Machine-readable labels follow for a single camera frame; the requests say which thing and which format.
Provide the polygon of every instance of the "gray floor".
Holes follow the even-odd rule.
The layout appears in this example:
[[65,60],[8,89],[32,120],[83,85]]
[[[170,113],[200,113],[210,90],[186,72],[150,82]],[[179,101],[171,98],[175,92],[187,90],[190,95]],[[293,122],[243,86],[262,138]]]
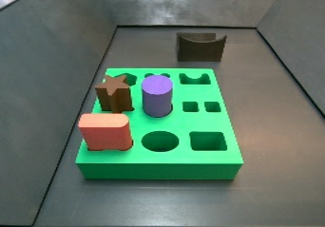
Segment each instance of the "gray floor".
[[[228,35],[219,64],[176,63],[179,31]],[[253,29],[119,28],[95,83],[108,66],[212,67],[244,164],[234,181],[84,180],[75,128],[37,226],[325,224],[323,118]]]

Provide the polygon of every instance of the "shape sorter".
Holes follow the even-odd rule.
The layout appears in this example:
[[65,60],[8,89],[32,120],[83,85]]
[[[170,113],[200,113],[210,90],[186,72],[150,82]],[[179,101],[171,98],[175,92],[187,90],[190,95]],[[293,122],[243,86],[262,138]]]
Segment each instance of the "shape sorter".
[[[76,164],[85,179],[232,180],[243,164],[226,105],[211,69],[109,68],[127,75],[133,111],[129,150],[88,151],[81,142]],[[140,83],[150,75],[172,81],[172,110],[160,118],[142,109]],[[101,111],[96,100],[92,113]]]

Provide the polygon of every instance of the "brown star-shaped block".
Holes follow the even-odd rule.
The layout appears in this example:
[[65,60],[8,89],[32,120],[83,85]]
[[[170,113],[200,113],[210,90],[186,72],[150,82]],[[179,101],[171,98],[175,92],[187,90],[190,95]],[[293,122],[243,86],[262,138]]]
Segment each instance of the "brown star-shaped block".
[[121,113],[132,111],[131,90],[127,84],[127,76],[116,78],[105,75],[105,82],[95,86],[96,96],[103,111]]

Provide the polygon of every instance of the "gray wall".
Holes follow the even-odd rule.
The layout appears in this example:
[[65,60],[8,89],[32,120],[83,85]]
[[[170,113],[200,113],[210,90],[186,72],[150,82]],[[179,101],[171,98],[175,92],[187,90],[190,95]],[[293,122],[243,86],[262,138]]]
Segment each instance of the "gray wall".
[[0,224],[36,217],[115,25],[96,0],[0,12]]
[[254,28],[274,0],[103,0],[117,25]]
[[325,0],[277,0],[258,30],[325,114]]

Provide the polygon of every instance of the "purple cylinder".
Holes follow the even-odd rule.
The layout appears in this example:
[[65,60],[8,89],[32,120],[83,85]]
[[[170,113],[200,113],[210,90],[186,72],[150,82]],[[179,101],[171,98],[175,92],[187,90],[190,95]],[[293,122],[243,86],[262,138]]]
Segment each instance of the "purple cylinder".
[[142,107],[151,117],[164,117],[171,111],[172,82],[162,75],[148,76],[142,82]]

